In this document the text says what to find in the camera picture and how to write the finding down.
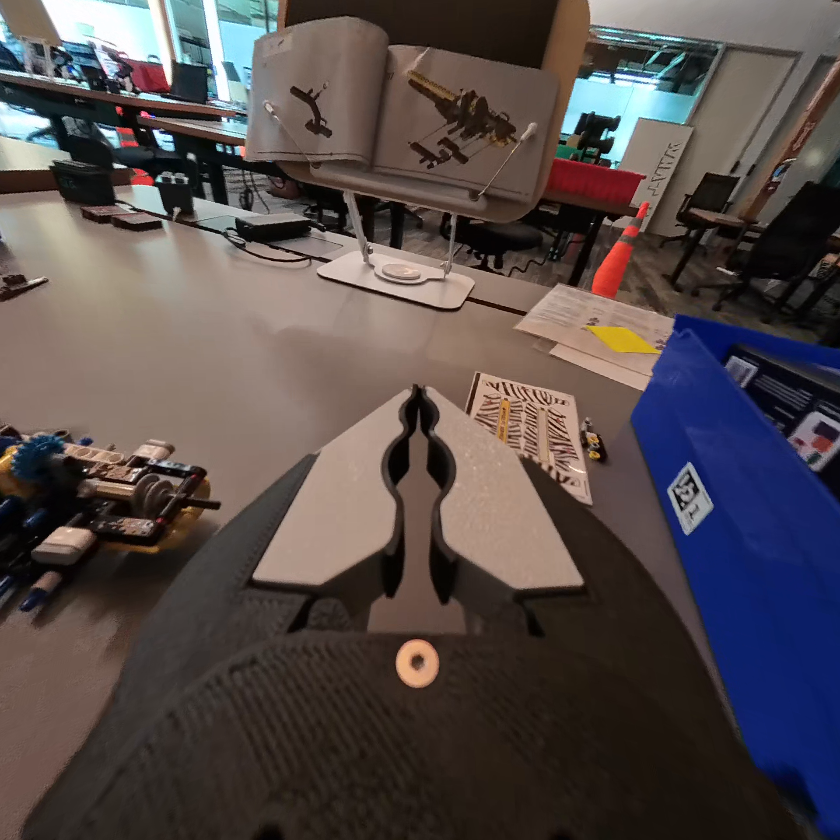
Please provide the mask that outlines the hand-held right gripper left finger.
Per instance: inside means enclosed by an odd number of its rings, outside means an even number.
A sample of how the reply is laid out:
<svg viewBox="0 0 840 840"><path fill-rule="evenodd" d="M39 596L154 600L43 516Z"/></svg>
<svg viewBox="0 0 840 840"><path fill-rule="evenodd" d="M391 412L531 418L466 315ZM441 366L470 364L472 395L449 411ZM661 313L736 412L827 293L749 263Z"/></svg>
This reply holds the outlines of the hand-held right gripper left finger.
<svg viewBox="0 0 840 840"><path fill-rule="evenodd" d="M257 563L254 584L316 596L392 596L403 576L398 486L417 426L415 386L324 445Z"/></svg>

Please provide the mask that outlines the zebra striped sticker sheet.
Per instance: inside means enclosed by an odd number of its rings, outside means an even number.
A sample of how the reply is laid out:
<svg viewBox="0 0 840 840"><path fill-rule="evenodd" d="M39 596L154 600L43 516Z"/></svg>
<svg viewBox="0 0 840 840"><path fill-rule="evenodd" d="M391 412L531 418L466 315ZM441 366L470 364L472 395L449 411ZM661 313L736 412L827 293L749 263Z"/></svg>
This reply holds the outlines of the zebra striped sticker sheet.
<svg viewBox="0 0 840 840"><path fill-rule="evenodd" d="M590 459L571 394L477 372L465 412L577 501L592 505Z"/></svg>

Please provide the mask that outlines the lego technic vehicle model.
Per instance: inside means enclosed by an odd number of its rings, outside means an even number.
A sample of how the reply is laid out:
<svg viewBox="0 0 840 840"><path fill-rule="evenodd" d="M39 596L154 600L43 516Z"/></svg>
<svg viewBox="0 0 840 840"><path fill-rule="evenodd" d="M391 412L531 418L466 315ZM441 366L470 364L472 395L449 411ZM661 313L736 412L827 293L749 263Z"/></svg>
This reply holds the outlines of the lego technic vehicle model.
<svg viewBox="0 0 840 840"><path fill-rule="evenodd" d="M216 511L205 468L148 439L124 454L67 430L1 426L1 596L40 611L102 550L156 555Z"/></svg>

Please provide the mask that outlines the white sign board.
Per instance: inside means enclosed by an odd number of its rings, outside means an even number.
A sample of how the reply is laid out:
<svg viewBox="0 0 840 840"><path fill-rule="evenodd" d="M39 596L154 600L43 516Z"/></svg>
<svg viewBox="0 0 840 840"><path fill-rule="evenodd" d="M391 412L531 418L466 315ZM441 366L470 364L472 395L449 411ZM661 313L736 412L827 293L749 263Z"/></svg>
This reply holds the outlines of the white sign board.
<svg viewBox="0 0 840 840"><path fill-rule="evenodd" d="M694 128L677 122L640 118L618 165L618 170L643 175L631 204L648 209L642 222L645 231L676 172Z"/></svg>

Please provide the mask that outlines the black laptop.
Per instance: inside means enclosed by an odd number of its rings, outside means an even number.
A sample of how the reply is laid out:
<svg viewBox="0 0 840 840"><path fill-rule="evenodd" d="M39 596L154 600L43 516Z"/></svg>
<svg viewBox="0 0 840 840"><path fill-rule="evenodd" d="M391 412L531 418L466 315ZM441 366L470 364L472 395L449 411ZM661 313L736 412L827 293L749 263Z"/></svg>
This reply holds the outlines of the black laptop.
<svg viewBox="0 0 840 840"><path fill-rule="evenodd" d="M165 96L181 102L206 105L208 83L208 69L205 66L172 61L171 84Z"/></svg>

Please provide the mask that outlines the yellow sticky note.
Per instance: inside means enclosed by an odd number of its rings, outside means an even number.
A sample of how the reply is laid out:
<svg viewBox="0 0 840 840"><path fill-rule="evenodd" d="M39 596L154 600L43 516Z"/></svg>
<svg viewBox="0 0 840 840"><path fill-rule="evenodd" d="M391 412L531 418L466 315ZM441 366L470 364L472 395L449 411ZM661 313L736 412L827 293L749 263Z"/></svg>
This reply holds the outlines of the yellow sticky note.
<svg viewBox="0 0 840 840"><path fill-rule="evenodd" d="M659 355L661 350L625 327L588 325L586 330L610 351L619 354Z"/></svg>

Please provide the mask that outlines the blue plastic bin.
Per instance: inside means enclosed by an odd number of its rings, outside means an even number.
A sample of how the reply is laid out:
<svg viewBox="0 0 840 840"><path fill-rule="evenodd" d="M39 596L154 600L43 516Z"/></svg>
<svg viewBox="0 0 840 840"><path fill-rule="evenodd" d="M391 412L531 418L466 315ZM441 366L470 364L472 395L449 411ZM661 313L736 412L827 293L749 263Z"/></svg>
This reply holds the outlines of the blue plastic bin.
<svg viewBox="0 0 840 840"><path fill-rule="evenodd" d="M736 343L838 369L838 350L678 315L632 426L742 740L838 838L838 501L726 371Z"/></svg>

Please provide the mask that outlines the printed paper sheets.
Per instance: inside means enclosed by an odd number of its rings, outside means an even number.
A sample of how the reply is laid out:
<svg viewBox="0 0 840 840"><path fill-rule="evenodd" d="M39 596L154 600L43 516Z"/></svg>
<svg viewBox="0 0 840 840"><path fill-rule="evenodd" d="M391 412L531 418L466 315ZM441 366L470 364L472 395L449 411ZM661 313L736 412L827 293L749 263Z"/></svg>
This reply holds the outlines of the printed paper sheets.
<svg viewBox="0 0 840 840"><path fill-rule="evenodd" d="M587 290L558 285L519 321L515 330L548 344L554 358L643 392L661 353L612 352L586 330L589 325L628 328L662 353L674 320Z"/></svg>

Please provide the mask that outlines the metal book stand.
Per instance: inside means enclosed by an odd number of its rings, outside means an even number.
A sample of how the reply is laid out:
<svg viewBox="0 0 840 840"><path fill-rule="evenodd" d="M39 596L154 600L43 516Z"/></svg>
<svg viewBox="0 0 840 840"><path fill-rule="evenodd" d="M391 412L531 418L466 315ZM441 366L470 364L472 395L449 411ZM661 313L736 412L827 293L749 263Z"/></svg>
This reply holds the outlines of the metal book stand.
<svg viewBox="0 0 840 840"><path fill-rule="evenodd" d="M549 134L542 150L538 183L522 202L490 196L457 195L420 182L372 173L328 173L314 165L280 164L300 181L342 193L357 238L355 250L318 269L318 275L344 285L432 308L456 310L475 283L452 269L455 221L519 220L532 210L548 183L574 75L589 36L588 2L279 2L277 31L326 18L352 17L382 28L393 46L432 46L466 56L546 70L559 84ZM439 267L417 264L402 254L375 250L364 231L358 197L417 205L450 215L446 260Z"/></svg>

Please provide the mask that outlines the black storage box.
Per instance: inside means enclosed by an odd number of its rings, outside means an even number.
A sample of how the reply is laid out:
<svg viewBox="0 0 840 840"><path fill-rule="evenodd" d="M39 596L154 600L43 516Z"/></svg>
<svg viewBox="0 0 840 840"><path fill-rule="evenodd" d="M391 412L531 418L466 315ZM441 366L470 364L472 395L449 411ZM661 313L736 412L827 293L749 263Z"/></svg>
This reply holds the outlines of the black storage box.
<svg viewBox="0 0 840 840"><path fill-rule="evenodd" d="M78 161L52 162L49 171L62 198L85 206L110 206L117 197L112 182L113 170Z"/></svg>

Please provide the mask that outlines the black box with print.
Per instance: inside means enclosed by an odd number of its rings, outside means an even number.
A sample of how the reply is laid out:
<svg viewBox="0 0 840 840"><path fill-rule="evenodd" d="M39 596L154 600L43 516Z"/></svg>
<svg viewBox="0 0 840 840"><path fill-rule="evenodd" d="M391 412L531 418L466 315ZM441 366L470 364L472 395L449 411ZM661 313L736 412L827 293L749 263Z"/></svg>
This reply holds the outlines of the black box with print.
<svg viewBox="0 0 840 840"><path fill-rule="evenodd" d="M824 483L838 482L839 373L733 344L723 366Z"/></svg>

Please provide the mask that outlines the red plastic bin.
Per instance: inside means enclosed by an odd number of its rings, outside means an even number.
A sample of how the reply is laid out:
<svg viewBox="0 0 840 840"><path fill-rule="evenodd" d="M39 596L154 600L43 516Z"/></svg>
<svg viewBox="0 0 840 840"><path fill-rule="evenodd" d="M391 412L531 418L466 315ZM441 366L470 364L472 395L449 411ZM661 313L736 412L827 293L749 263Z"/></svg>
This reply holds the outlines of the red plastic bin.
<svg viewBox="0 0 840 840"><path fill-rule="evenodd" d="M556 158L542 194L546 201L635 215L633 199L645 174Z"/></svg>

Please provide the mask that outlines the black mesh office chair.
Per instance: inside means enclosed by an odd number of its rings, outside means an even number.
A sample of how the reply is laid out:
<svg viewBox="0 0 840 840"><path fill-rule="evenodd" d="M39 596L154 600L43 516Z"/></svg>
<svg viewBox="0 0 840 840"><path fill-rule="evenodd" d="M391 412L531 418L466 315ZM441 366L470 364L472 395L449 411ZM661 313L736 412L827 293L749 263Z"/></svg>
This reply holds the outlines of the black mesh office chair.
<svg viewBox="0 0 840 840"><path fill-rule="evenodd" d="M678 288L681 273L700 246L704 235L714 227L708 217L717 217L727 211L741 179L737 175L708 172L703 175L692 193L685 194L675 218L676 225L682 228L683 232L680 235L662 237L658 245L660 249L672 243L682 245L675 268L663 275L673 289Z"/></svg>

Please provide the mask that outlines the orange traffic cone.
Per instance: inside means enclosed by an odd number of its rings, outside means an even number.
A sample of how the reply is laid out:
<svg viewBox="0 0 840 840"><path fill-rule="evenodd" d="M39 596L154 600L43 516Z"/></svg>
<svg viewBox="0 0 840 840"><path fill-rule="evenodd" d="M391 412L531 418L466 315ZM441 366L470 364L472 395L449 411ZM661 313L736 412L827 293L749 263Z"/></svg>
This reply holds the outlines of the orange traffic cone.
<svg viewBox="0 0 840 840"><path fill-rule="evenodd" d="M625 226L623 233L596 270L591 285L592 294L602 298L616 298L648 209L649 202L644 202L639 207L636 216Z"/></svg>

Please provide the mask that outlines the large black office chair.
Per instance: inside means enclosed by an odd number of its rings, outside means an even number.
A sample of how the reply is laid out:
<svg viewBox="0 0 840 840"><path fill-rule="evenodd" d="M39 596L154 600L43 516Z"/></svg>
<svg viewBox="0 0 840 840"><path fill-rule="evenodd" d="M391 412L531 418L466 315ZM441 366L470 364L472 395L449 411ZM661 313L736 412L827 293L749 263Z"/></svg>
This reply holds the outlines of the large black office chair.
<svg viewBox="0 0 840 840"><path fill-rule="evenodd" d="M764 323L771 322L825 256L838 226L838 187L804 184L750 248L735 249L718 268L731 279L717 287L720 293L712 311L740 299L754 280L774 281L782 292L762 318Z"/></svg>

